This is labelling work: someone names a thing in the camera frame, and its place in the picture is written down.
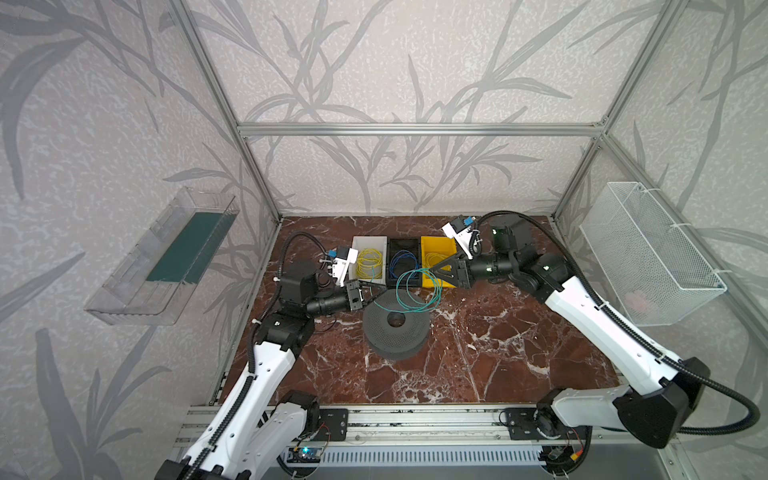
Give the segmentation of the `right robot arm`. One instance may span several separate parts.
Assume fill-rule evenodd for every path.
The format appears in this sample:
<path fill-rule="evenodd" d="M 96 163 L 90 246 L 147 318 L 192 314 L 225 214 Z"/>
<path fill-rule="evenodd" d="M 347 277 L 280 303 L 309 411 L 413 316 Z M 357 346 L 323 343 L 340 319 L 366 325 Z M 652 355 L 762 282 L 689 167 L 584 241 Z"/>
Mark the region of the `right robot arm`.
<path fill-rule="evenodd" d="M 602 427 L 627 432 L 653 448 L 665 447 L 697 407 L 708 367 L 668 352 L 631 325 L 580 278 L 564 253 L 538 252 L 531 232 L 536 225 L 530 217 L 499 216 L 492 227 L 493 249 L 484 253 L 474 218 L 459 216 L 442 228 L 457 253 L 430 271 L 463 289 L 478 281 L 512 282 L 567 320 L 624 375 L 626 383 L 619 387 L 556 388 L 547 394 L 533 416 L 542 436 Z"/>

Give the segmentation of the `grey perforated spool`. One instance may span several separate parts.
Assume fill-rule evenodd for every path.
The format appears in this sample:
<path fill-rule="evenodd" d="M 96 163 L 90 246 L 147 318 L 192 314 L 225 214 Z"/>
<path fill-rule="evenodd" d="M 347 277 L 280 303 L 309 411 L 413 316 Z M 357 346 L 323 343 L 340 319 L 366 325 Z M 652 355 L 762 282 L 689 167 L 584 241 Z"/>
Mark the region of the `grey perforated spool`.
<path fill-rule="evenodd" d="M 406 360 L 426 344 L 431 331 L 428 312 L 416 312 L 418 302 L 405 291 L 387 290 L 363 312 L 363 332 L 369 347 L 388 360 Z"/>

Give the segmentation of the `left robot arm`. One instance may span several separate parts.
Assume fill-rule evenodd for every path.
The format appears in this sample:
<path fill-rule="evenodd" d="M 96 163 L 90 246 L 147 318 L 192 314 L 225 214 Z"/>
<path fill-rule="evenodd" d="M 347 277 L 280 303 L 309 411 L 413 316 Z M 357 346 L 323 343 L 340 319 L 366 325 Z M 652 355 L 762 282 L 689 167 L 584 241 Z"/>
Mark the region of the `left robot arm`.
<path fill-rule="evenodd" d="M 318 317 L 355 312 L 383 294 L 385 285 L 348 280 L 339 259 L 331 286 L 318 283 L 318 269 L 299 262 L 277 278 L 274 301 L 252 335 L 248 363 L 224 405 L 179 461 L 167 460 L 158 479 L 259 479 L 294 440 L 320 429 L 312 394 L 291 391 L 266 411 L 284 377 L 315 332 Z"/>

